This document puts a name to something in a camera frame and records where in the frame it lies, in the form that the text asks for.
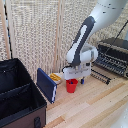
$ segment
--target black plastic bin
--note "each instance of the black plastic bin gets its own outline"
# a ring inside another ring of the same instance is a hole
[[[0,128],[42,128],[46,106],[19,59],[0,62]]]

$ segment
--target wooden surface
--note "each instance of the wooden surface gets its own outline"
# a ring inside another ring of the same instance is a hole
[[[127,102],[128,81],[118,75],[109,85],[92,76],[84,85],[79,80],[74,93],[66,91],[63,80],[57,86],[55,103],[47,101],[45,128],[110,128]]]

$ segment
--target wire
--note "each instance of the wire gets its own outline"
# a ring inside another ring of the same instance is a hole
[[[115,43],[115,41],[117,40],[118,36],[120,35],[120,33],[123,31],[123,29],[126,27],[128,23],[128,20],[126,21],[126,23],[124,24],[124,26],[122,27],[122,29],[119,31],[118,35],[116,36],[116,38],[114,39],[114,41],[111,43],[111,45],[108,47],[108,49],[106,50],[106,52],[103,54],[103,57],[106,55],[106,53],[110,50],[110,48],[113,46],[113,44]]]

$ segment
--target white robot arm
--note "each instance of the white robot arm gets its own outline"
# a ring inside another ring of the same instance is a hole
[[[114,23],[120,16],[128,0],[98,0],[93,11],[81,25],[75,40],[67,53],[71,67],[64,68],[66,80],[91,74],[91,62],[98,57],[97,49],[88,44],[89,37],[98,30]]]

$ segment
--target small red cup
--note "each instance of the small red cup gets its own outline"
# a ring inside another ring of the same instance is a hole
[[[67,92],[74,93],[77,83],[78,83],[78,80],[76,79],[66,80]]]

